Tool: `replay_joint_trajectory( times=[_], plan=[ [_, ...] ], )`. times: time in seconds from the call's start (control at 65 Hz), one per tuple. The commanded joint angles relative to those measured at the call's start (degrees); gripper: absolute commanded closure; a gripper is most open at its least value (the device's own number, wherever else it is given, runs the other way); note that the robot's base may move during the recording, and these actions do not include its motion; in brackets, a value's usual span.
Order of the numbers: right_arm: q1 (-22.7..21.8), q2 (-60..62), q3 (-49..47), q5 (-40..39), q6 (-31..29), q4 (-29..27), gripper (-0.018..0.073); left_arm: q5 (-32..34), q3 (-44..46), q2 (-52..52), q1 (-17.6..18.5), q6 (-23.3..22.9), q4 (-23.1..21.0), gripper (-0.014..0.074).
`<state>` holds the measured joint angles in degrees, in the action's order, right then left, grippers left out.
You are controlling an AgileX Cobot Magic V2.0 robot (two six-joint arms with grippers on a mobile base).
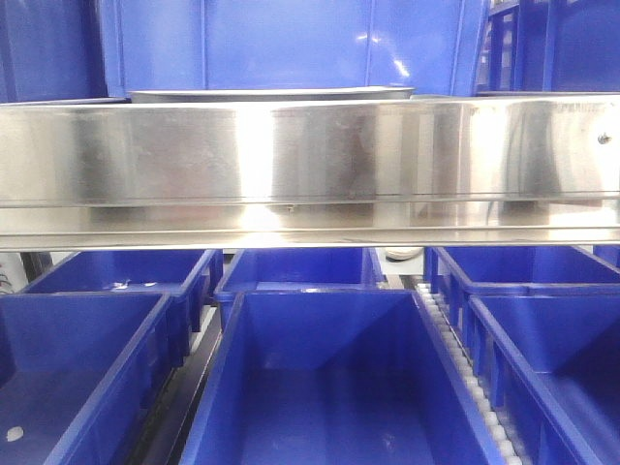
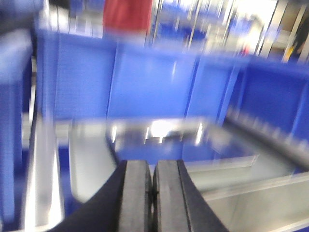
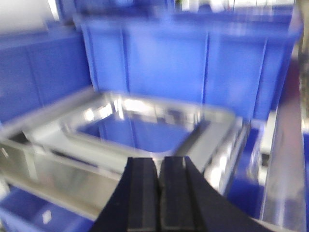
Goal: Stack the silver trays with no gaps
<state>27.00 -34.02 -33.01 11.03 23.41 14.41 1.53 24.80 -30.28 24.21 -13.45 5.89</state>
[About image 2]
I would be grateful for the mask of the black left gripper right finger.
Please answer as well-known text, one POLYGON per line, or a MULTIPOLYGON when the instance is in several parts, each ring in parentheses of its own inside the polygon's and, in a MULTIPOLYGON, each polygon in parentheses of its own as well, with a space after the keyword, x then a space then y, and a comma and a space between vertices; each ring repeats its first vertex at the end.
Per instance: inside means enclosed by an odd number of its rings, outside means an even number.
POLYGON ((154 170, 154 232, 227 232, 205 202, 183 160, 160 160, 154 170))

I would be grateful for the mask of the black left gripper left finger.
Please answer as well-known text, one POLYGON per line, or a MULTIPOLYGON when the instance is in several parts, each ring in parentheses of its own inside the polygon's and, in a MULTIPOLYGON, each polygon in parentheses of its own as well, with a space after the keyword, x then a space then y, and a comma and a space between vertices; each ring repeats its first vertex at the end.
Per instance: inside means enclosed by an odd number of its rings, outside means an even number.
POLYGON ((152 185, 148 163, 124 160, 107 182, 53 232, 148 232, 152 185))

